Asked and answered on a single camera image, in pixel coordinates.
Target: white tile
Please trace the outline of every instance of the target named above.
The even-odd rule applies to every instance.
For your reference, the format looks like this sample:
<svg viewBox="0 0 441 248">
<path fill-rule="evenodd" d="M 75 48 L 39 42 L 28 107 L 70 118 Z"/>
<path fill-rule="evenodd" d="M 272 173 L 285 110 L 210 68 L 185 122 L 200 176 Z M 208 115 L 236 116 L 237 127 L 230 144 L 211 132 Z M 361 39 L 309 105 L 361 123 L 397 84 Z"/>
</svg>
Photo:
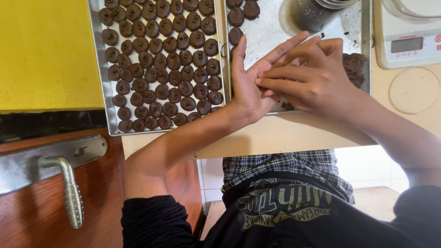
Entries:
<svg viewBox="0 0 441 248">
<path fill-rule="evenodd" d="M 202 208 L 204 210 L 204 215 L 207 216 L 207 201 L 205 200 L 205 190 L 201 190 L 201 197 L 202 197 Z"/>
<path fill-rule="evenodd" d="M 218 189 L 206 189 L 205 190 L 205 200 L 207 202 L 207 213 L 210 211 L 210 206 L 212 201 L 222 200 L 222 191 Z"/>
<path fill-rule="evenodd" d="M 390 172 L 391 172 L 391 178 L 392 179 L 402 179 L 407 178 L 406 173 L 404 173 L 401 166 L 392 159 L 390 160 Z"/>
<path fill-rule="evenodd" d="M 222 188 L 224 185 L 224 172 L 222 158 L 201 159 L 204 189 Z"/>
<path fill-rule="evenodd" d="M 401 194 L 406 189 L 409 188 L 409 180 L 407 180 L 407 179 L 392 179 L 390 188 Z"/>
<path fill-rule="evenodd" d="M 370 188 L 370 187 L 379 187 L 386 186 L 391 187 L 390 179 L 386 180 L 371 180 L 371 181 L 355 181 L 349 182 L 354 189 L 356 188 Z"/>
<path fill-rule="evenodd" d="M 202 174 L 202 162 L 201 162 L 200 159 L 196 159 L 196 163 L 198 165 L 199 184 L 201 186 L 201 189 L 205 189 L 205 187 L 204 187 L 204 176 Z"/>
<path fill-rule="evenodd" d="M 339 148 L 336 156 L 340 176 L 346 181 L 391 178 L 390 157 L 381 146 Z"/>
</svg>

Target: aluminum baking tray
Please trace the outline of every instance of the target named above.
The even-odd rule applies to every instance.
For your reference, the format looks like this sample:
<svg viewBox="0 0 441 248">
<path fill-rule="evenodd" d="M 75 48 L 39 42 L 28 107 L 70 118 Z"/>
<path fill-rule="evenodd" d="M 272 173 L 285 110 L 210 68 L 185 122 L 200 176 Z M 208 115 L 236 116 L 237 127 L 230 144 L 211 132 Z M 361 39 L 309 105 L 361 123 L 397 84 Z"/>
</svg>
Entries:
<svg viewBox="0 0 441 248">
<path fill-rule="evenodd" d="M 291 2 L 293 0 L 259 0 L 257 3 L 260 7 L 259 18 L 245 22 L 240 27 L 247 37 L 247 51 L 244 61 L 245 70 L 251 67 L 258 59 L 269 53 L 280 43 L 302 32 L 292 21 L 291 18 Z M 227 21 L 227 13 L 229 8 L 226 7 L 225 1 L 222 6 L 224 27 L 227 33 L 233 28 Z M 310 37 L 324 34 L 324 39 L 342 38 L 344 41 L 344 53 L 361 53 L 365 56 L 365 64 L 363 72 L 366 81 L 362 86 L 362 90 L 371 94 L 371 50 L 372 50 L 372 1 L 360 0 L 349 9 L 340 13 L 339 17 L 327 28 L 317 33 L 311 33 Z M 233 47 L 229 44 L 228 38 L 225 38 L 226 47 L 223 47 L 222 54 L 227 57 L 226 61 L 230 61 L 230 50 Z M 228 85 L 231 88 L 231 68 L 230 63 L 227 64 Z M 286 99 L 281 99 L 280 103 L 274 106 L 268 115 L 281 113 L 297 113 L 300 111 L 287 111 L 281 107 Z"/>
<path fill-rule="evenodd" d="M 217 8 L 216 7 L 216 0 L 214 0 L 214 3 L 215 3 L 215 5 L 214 5 L 215 12 L 214 12 L 214 14 L 212 16 L 216 20 L 217 32 L 219 32 L 220 25 L 219 25 L 219 21 L 218 21 L 218 18 L 217 18 L 218 11 L 216 9 Z M 111 136 L 120 136 L 120 135 L 134 135 L 134 134 L 145 134 L 145 133 L 157 133 L 157 132 L 167 132 L 167 131 L 170 131 L 171 129 L 161 130 L 159 127 L 157 129 L 151 130 L 151 131 L 149 131 L 146 128 L 145 129 L 146 131 L 144 131 L 144 132 L 135 132 L 135 131 L 132 130 L 132 131 L 127 132 L 127 133 L 122 133 L 122 132 L 120 132 L 118 130 L 118 123 L 121 120 L 118 118 L 116 113 L 117 113 L 119 108 L 115 107 L 112 104 L 112 97 L 117 94 L 117 92 L 115 90 L 115 86 L 116 86 L 117 81 L 111 81 L 108 78 L 108 68 L 109 68 L 109 66 L 112 65 L 112 63 L 109 63 L 109 62 L 106 61 L 106 59 L 104 57 L 104 51 L 108 47 L 110 47 L 110 46 L 106 45 L 103 42 L 102 38 L 101 38 L 101 33 L 102 33 L 103 29 L 107 28 L 107 26 L 103 25 L 100 22 L 99 18 L 98 18 L 99 10 L 105 7 L 104 6 L 104 0 L 88 0 L 88 5 L 89 5 L 90 22 L 91 22 L 91 26 L 92 26 L 93 41 L 95 43 L 95 53 L 97 55 L 98 70 L 99 70 L 99 74 L 100 74 L 101 87 L 102 87 L 102 91 L 103 91 L 103 99 L 104 99 L 104 106 L 105 106 L 105 110 L 106 110 L 109 134 Z M 203 15 L 201 15 L 199 10 L 197 10 L 197 12 L 198 12 L 198 14 L 201 17 L 203 17 Z M 188 15 L 188 13 L 189 13 L 188 11 L 184 10 L 183 15 L 186 17 Z M 169 19 L 171 19 L 173 21 L 173 19 L 172 19 L 173 17 L 174 17 L 174 15 L 172 13 L 170 13 Z M 144 24 L 147 24 L 147 21 L 144 18 L 141 17 L 140 20 L 142 20 L 144 22 Z M 117 22 L 114 22 L 110 26 L 110 28 L 115 30 L 118 33 L 118 35 L 120 35 L 119 24 Z M 191 31 L 189 31 L 187 29 L 185 32 L 190 36 Z M 178 35 L 178 33 L 176 31 L 173 31 L 172 36 L 174 36 L 176 38 L 177 35 Z M 206 37 L 206 39 L 214 38 L 217 41 L 219 40 L 217 34 L 210 35 L 210 36 L 206 35 L 205 37 Z M 131 38 L 129 38 L 129 40 L 132 41 L 135 38 L 136 38 L 135 36 L 132 36 Z M 164 35 L 160 34 L 158 36 L 158 38 L 160 38 L 161 40 L 164 40 L 166 37 Z M 122 37 L 120 35 L 118 44 L 116 44 L 115 47 L 120 50 L 121 43 L 124 40 L 126 40 L 126 39 L 127 38 L 124 38 L 124 37 Z M 218 42 L 218 46 L 219 46 L 219 51 L 220 51 L 221 50 L 221 44 L 219 42 Z M 195 51 L 201 50 L 201 49 L 194 49 L 191 46 L 188 48 L 188 50 L 192 54 Z M 165 51 L 162 51 L 162 53 L 165 56 L 167 56 L 167 54 L 168 54 Z M 129 57 L 130 57 L 130 59 L 132 60 L 133 63 L 137 63 L 138 62 L 138 54 L 135 51 Z M 215 58 L 217 60 L 219 60 L 221 68 L 224 68 L 225 67 L 223 65 L 224 60 L 221 58 L 221 53 L 220 52 L 219 52 L 219 54 Z M 225 72 L 225 70 L 221 70 L 220 71 L 220 75 L 219 75 L 221 77 L 222 83 L 223 83 L 223 88 L 221 90 L 219 90 L 219 91 L 223 94 L 223 97 L 224 97 L 224 101 L 220 104 L 220 106 L 224 106 L 226 103 L 228 103 L 229 99 L 231 98 L 230 97 L 230 93 L 229 93 L 229 84 L 227 84 L 227 87 L 225 87 L 225 84 L 224 84 L 225 82 L 227 82 L 226 80 L 224 80 L 224 72 Z M 159 85 L 158 82 L 155 82 L 153 84 L 149 84 L 151 90 L 154 90 L 157 85 Z M 133 114 L 136 107 L 132 106 L 130 104 L 130 97 L 131 97 L 132 93 L 133 93 L 133 91 L 131 91 L 129 94 L 126 95 L 126 98 L 127 98 L 127 105 L 126 105 L 126 107 L 128 107 L 132 111 L 131 120 L 133 121 L 133 120 L 136 120 L 136 117 Z M 168 100 L 159 100 L 159 99 L 157 101 L 160 102 L 161 104 L 164 104 L 164 103 L 168 102 Z M 179 104 L 176 104 L 176 105 L 178 106 L 179 112 L 185 113 L 187 115 L 190 113 L 188 111 L 184 111 L 183 109 L 181 109 Z"/>
</svg>

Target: plaid shorts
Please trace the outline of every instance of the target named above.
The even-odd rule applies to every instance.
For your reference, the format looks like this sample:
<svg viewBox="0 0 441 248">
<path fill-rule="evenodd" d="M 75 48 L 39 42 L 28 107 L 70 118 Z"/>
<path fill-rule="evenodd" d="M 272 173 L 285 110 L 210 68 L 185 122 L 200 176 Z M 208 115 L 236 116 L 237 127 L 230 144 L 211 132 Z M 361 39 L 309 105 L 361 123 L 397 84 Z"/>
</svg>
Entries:
<svg viewBox="0 0 441 248">
<path fill-rule="evenodd" d="M 222 192 L 268 171 L 286 171 L 315 178 L 353 203 L 352 186 L 338 176 L 334 149 L 224 158 Z"/>
</svg>

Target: graphic print on t-shirt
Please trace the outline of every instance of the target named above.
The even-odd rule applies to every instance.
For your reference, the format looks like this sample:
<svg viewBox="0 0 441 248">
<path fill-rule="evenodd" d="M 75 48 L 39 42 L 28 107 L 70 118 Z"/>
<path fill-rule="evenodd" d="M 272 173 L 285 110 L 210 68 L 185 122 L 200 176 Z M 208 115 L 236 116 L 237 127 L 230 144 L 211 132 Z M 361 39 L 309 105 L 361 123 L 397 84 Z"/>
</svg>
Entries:
<svg viewBox="0 0 441 248">
<path fill-rule="evenodd" d="M 332 195 L 301 181 L 268 178 L 251 183 L 249 188 L 249 193 L 236 201 L 242 231 L 253 225 L 273 227 L 287 218 L 306 222 L 332 213 Z"/>
</svg>

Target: black sleeve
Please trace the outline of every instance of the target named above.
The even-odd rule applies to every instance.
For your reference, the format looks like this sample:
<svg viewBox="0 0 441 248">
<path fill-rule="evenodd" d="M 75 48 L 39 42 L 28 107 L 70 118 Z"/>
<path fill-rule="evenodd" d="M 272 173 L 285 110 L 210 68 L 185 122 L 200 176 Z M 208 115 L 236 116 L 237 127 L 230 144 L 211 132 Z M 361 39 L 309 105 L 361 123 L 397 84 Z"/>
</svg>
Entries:
<svg viewBox="0 0 441 248">
<path fill-rule="evenodd" d="M 124 247 L 193 247 L 198 239 L 191 234 L 185 207 L 173 196 L 134 198 L 124 201 Z"/>
<path fill-rule="evenodd" d="M 392 224 L 427 247 L 441 243 L 441 187 L 416 186 L 403 192 L 395 203 Z"/>
</svg>

